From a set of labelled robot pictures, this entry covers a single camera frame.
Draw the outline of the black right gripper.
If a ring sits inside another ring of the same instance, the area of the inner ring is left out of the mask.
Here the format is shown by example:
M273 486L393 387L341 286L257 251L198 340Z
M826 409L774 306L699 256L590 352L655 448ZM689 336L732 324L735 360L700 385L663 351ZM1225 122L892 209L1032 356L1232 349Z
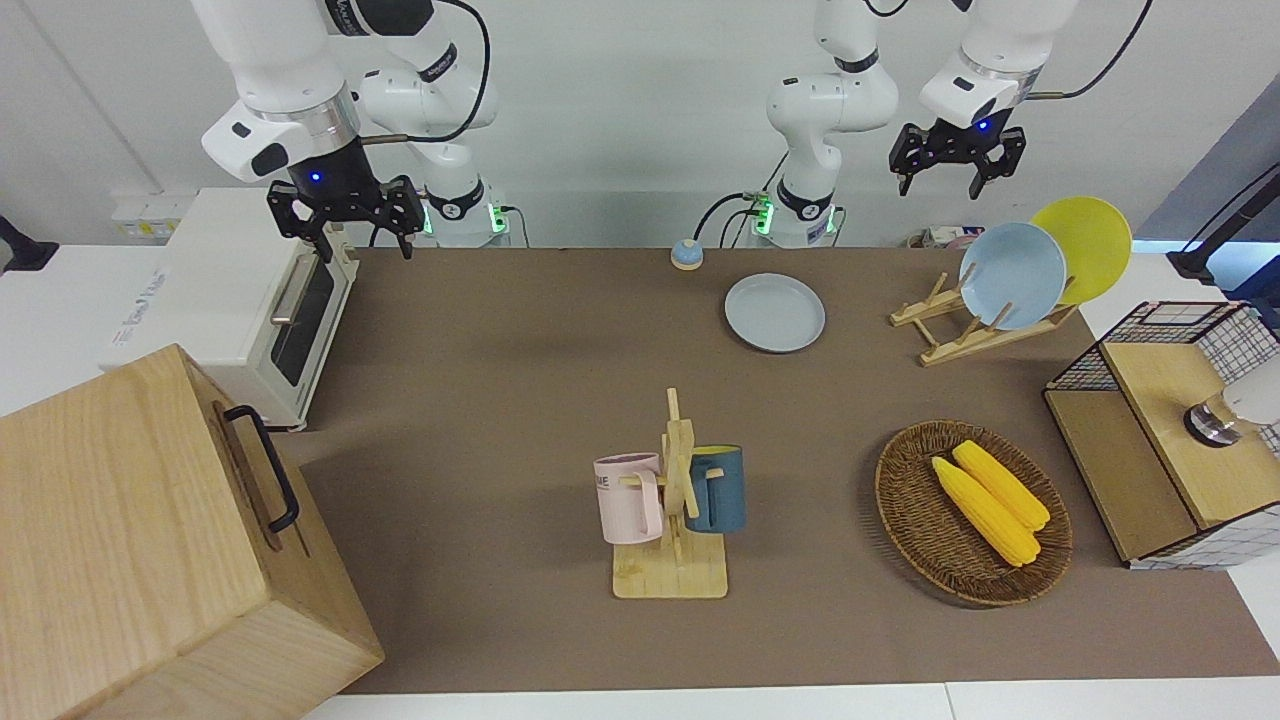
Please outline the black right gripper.
M372 173L361 138L292 164L291 183L270 183L268 208L280 236L302 240L323 263L332 261L333 249L325 233L330 215L321 205L335 206L339 222L365 220L375 225L389 222L402 258L413 256L413 237L422 231L419 191L411 178L397 176L388 183L387 211L381 183Z

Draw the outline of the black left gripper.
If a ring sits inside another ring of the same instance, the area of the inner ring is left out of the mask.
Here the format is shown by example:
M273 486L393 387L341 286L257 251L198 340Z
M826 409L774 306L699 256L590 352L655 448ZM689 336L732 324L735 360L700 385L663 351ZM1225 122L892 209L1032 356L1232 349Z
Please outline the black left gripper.
M995 113L960 127L937 119L927 131L904 126L890 151L890 170L899 182L899 195L906 196L916 174L937 161L970 161L975 176L969 186L969 199L978 200L992 181L1011 177L1027 147L1023 129L1005 129L1006 114Z

